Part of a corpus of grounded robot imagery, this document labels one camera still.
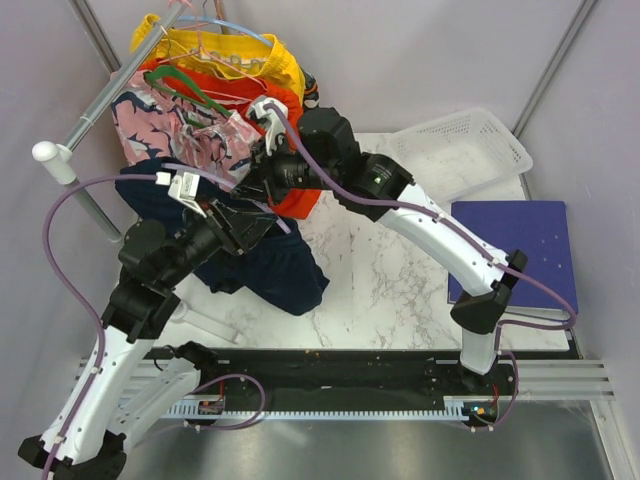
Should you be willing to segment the navy blue shorts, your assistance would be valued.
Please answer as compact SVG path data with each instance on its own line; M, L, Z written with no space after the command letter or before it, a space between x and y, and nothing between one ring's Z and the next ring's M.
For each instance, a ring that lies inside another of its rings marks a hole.
M293 219L285 219L290 234L275 224L245 255L220 250L201 265L186 264L175 235L183 226L182 213L188 208L171 199L167 187L155 184L156 174L168 161L158 158L125 167L115 183L118 194L142 220L141 232L132 233L119 255L125 272L159 291L174 288L189 274L212 292L233 294L246 287L296 316L321 304L329 280ZM196 198L205 209L211 200L236 209L259 209L248 201L233 199L207 180L199 183Z

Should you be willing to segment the translucent lilac hanger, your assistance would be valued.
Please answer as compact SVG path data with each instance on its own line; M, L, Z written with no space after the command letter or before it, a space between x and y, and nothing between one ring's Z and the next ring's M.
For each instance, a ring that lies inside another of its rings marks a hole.
M175 170L180 172L189 172L191 174L201 176L203 178L206 178L210 183L216 184L218 186L226 187L228 190L228 193L231 193L238 186L236 182L227 180L212 172L201 170L195 167L186 166L186 165L177 164L177 163L163 163L162 167L165 169L170 169L170 170ZM248 202L251 202L254 206L256 206L257 208L259 208L260 210L262 210L267 214L273 214L276 218L276 224L280 227L280 229L286 235L291 233L291 229L286 224L286 222L282 218L280 218L267 204L256 201L256 200L252 200L252 199L248 199Z

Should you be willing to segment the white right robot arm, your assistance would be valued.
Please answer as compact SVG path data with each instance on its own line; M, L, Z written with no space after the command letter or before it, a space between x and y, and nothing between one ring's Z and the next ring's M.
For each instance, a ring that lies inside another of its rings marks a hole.
M263 137L249 150L245 176L220 181L239 199L277 201L292 189L329 190L348 211L411 241L444 267L463 292L451 310L462 329L458 381L483 392L494 381L498 322L527 263L480 239L440 208L413 175L384 154L364 152L350 122L316 108L291 125L268 101L254 116Z

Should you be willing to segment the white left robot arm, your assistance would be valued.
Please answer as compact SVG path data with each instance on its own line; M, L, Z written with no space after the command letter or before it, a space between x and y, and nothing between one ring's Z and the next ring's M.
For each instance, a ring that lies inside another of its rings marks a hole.
M120 402L140 361L153 348L181 300L176 286L220 250L246 251L251 225L220 202L201 205L187 226L170 235L143 220L125 235L120 279L98 318L97 342L58 418L25 439L18 455L45 479L115 479L133 447L191 389L208 393L219 369L180 355L127 404Z

